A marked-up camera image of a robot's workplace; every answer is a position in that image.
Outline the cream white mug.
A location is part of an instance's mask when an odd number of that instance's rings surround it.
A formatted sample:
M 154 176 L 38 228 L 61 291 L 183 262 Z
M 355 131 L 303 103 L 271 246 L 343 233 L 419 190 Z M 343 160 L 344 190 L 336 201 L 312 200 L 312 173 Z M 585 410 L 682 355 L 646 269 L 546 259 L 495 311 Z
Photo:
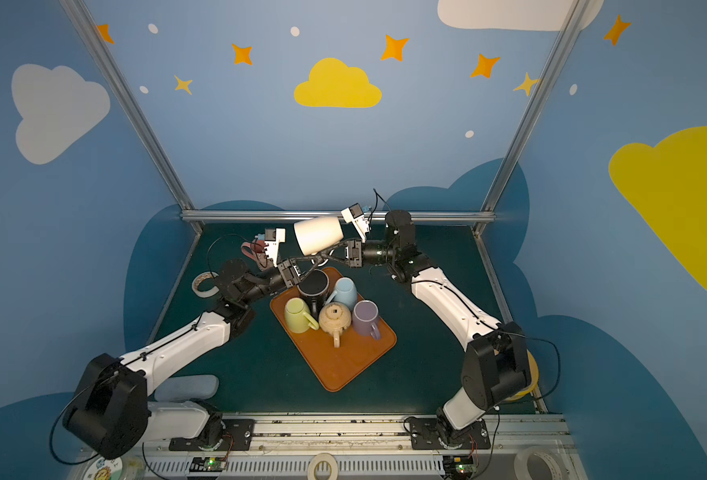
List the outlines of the cream white mug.
M 305 256 L 315 255 L 344 239 L 339 218 L 322 216 L 294 224 L 296 240 Z

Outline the pink ghost mug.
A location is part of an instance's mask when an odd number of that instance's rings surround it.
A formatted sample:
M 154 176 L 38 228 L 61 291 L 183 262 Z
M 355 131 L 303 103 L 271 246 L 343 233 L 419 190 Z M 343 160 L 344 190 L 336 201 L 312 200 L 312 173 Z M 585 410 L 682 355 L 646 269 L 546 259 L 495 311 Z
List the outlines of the pink ghost mug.
M 243 242 L 241 252 L 255 261 L 259 270 L 265 271 L 273 266 L 273 262 L 267 256 L 267 244 L 264 240 L 258 239 L 250 242 Z

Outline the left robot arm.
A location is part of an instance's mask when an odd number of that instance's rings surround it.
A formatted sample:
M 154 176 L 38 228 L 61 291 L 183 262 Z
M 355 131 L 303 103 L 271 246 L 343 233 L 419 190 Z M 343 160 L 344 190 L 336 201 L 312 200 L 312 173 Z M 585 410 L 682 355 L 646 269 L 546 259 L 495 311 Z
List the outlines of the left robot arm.
M 63 428 L 106 459 L 164 439 L 195 439 L 207 448 L 218 447 L 224 437 L 220 414 L 194 400 L 149 398 L 194 360 L 241 335 L 255 317 L 253 303 L 306 279 L 300 261 L 290 258 L 258 273 L 241 259 L 224 262 L 214 278 L 219 298 L 212 309 L 150 345 L 121 357 L 102 354 L 87 365 L 61 415 Z

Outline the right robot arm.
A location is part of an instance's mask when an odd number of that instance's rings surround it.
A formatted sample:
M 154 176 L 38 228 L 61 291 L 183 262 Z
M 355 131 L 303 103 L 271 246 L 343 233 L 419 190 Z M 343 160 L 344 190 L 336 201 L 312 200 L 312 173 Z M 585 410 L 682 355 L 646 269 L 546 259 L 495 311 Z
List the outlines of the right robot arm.
M 336 218 L 325 218 L 319 228 L 321 244 L 304 251 L 329 257 L 340 246 L 347 249 L 349 266 L 381 265 L 399 283 L 407 284 L 415 298 L 429 306 L 451 330 L 465 351 L 461 388 L 445 402 L 437 417 L 445 429 L 460 432 L 483 414 L 527 390 L 533 383 L 529 350 L 517 323 L 503 323 L 475 306 L 419 250 L 411 213 L 395 210 L 385 216 L 385 238 L 369 241 L 345 239 Z

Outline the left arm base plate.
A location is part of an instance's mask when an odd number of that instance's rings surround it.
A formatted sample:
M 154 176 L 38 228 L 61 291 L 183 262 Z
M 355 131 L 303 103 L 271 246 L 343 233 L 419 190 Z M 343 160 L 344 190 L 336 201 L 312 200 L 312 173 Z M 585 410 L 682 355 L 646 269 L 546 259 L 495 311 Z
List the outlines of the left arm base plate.
M 253 419 L 211 419 L 204 430 L 194 438 L 174 438 L 171 451 L 228 452 L 248 451 L 251 447 L 256 422 Z

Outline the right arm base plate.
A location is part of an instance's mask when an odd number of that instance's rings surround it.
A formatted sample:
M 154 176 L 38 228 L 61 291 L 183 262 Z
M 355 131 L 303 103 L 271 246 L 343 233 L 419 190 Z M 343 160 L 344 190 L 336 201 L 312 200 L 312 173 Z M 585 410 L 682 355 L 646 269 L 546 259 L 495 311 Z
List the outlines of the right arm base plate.
M 449 421 L 437 417 L 405 418 L 403 427 L 411 440 L 413 450 L 489 450 L 491 433 L 485 421 L 473 422 L 463 429 L 455 429 Z

